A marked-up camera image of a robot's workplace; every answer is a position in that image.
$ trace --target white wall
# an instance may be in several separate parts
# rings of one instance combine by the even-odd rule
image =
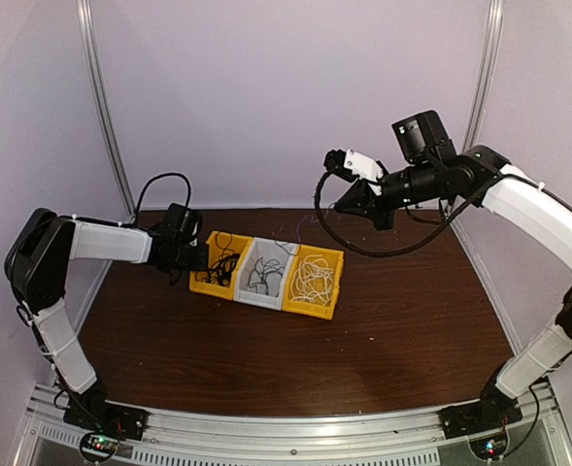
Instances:
[[[329,150],[402,168],[390,125],[431,108],[460,147],[488,13],[468,0],[92,4],[135,198],[176,170],[196,207],[311,207]],[[145,206],[182,196],[162,182]]]
[[[36,380],[49,377],[15,311],[3,260],[37,207],[122,218],[95,116],[75,2],[0,2],[0,465]],[[98,263],[71,269],[77,318]]]
[[[572,1],[506,2],[504,14],[480,142],[572,205]],[[470,209],[462,224],[526,344],[559,311],[571,274],[504,220]],[[552,382],[572,436],[572,358]]]

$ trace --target white bin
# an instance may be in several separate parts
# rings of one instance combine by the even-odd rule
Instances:
[[[299,245],[295,243],[253,238],[249,252],[238,271],[234,301],[280,311],[284,302],[287,277],[289,276],[294,256],[298,252],[298,247]],[[254,269],[259,269],[271,272],[276,267],[268,266],[264,269],[264,266],[266,264],[275,264],[277,266],[277,263],[279,263],[280,267],[283,267],[281,269],[283,270],[282,276],[275,273],[267,273],[264,281],[261,281],[261,276],[253,271]]]

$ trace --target wooden tabletop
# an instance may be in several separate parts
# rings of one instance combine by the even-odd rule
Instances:
[[[212,230],[296,241],[312,211],[204,213]],[[162,213],[144,213],[142,222]],[[361,218],[330,223],[362,247],[394,249],[432,228],[396,216],[376,232]],[[304,219],[304,244],[340,249]],[[451,229],[405,256],[346,251],[332,321],[256,308],[175,286],[148,266],[112,266],[81,333],[110,398],[153,408],[253,416],[390,412],[474,398],[511,356]]]

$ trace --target table surface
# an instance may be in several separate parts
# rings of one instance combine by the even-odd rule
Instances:
[[[324,248],[339,245],[307,210],[205,211],[201,238],[230,231]],[[435,213],[420,213],[434,217]],[[162,213],[141,215],[147,225]],[[376,232],[364,219],[329,222],[371,250],[407,246],[434,226],[396,215]],[[377,413],[477,397],[512,355],[451,229],[387,259],[345,251],[333,320],[191,293],[149,266],[116,263],[81,332],[112,400],[243,416]]]

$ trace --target yellow bin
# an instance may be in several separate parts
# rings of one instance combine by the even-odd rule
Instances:
[[[328,267],[333,269],[333,290],[331,293],[331,301],[327,305],[322,304],[319,299],[314,303],[292,299],[292,280],[294,279],[294,274],[298,270],[301,261],[310,255],[320,256],[322,259],[326,260]],[[343,268],[344,253],[342,251],[326,250],[324,248],[314,248],[313,246],[301,245],[298,250],[298,254],[294,257],[292,268],[290,269],[289,276],[287,277],[286,296],[284,297],[283,310],[288,313],[303,314],[305,316],[319,317],[326,320],[333,319],[337,297],[340,294],[340,279],[342,278]]]
[[[195,293],[209,294],[217,296],[217,298],[234,299],[234,290],[236,289],[236,281],[238,280],[238,270],[243,263],[253,238],[250,236],[232,235],[224,231],[213,231],[210,238],[206,242],[210,248],[210,258],[208,265],[212,267],[219,260],[223,252],[227,255],[232,253],[240,254],[236,268],[232,272],[229,286],[221,286],[217,283],[206,283],[208,274],[206,272],[190,273],[190,291]]]

